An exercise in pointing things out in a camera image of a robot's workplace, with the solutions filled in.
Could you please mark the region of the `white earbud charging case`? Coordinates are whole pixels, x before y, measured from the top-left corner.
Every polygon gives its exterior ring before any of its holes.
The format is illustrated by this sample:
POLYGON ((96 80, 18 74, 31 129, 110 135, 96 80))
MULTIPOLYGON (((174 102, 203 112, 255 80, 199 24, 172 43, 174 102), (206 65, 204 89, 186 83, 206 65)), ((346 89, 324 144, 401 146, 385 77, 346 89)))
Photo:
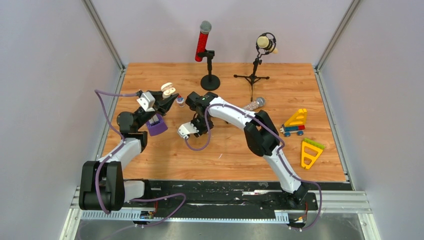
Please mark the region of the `white earbud charging case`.
POLYGON ((167 82, 161 86, 161 91, 162 91, 162 97, 168 98, 169 96, 171 96, 172 94, 176 92, 176 89, 174 88, 174 85, 172 82, 167 82))

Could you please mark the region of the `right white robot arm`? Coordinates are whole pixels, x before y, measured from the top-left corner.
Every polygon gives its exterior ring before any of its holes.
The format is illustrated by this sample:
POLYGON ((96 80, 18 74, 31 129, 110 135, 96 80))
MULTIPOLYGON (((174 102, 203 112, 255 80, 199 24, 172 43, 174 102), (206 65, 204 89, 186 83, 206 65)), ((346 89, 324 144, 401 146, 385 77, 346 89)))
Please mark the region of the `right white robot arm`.
POLYGON ((221 119, 243 130, 249 150, 267 161, 277 176, 281 189, 287 193, 286 204, 292 209, 298 209, 305 203, 308 190, 285 156, 285 143, 266 111, 242 109, 213 92, 207 92, 203 96, 192 92, 187 96, 185 104, 196 113, 195 118, 178 128, 178 134, 185 142, 191 135, 210 136, 212 118, 221 119))

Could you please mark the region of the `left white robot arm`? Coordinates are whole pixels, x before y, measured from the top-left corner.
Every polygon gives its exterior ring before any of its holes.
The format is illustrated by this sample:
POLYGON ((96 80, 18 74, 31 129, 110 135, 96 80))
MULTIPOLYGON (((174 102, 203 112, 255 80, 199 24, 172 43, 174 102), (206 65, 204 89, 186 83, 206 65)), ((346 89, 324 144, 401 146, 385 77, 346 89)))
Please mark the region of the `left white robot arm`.
POLYGON ((153 193, 147 189, 147 180, 125 180, 124 168, 143 152, 148 143, 148 133, 140 131, 156 115, 165 116, 178 93, 173 90, 138 91, 130 93, 136 97, 139 107, 134 112, 123 111, 117 118, 118 129, 114 129, 121 140, 119 144, 98 160, 86 161, 82 167, 78 204, 82 210, 102 210, 109 214, 119 211, 124 203, 135 200, 140 206, 149 206, 153 193))

